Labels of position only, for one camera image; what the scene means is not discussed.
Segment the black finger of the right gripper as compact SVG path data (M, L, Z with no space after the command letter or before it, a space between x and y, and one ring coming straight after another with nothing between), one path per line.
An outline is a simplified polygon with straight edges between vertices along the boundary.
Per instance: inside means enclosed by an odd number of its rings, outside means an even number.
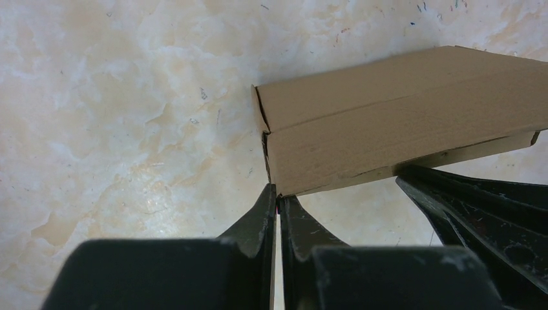
M409 166L401 190L443 245L474 252L507 309L547 309L547 186Z

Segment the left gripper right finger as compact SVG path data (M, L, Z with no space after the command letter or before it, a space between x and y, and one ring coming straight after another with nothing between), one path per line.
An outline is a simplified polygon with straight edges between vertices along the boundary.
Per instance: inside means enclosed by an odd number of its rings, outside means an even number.
M501 309L463 247L350 246L295 196L279 198L286 309Z

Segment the brown cardboard box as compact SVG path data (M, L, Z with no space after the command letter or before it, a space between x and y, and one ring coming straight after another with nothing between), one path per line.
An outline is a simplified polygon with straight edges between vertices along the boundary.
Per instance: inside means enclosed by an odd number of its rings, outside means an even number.
M251 87L279 196L340 189L530 147L547 63L441 46Z

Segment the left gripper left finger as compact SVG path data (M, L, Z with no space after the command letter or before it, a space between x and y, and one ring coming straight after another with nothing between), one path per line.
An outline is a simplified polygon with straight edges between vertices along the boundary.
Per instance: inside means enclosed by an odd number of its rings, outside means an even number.
M215 238L80 244L43 309L271 309L276 190Z

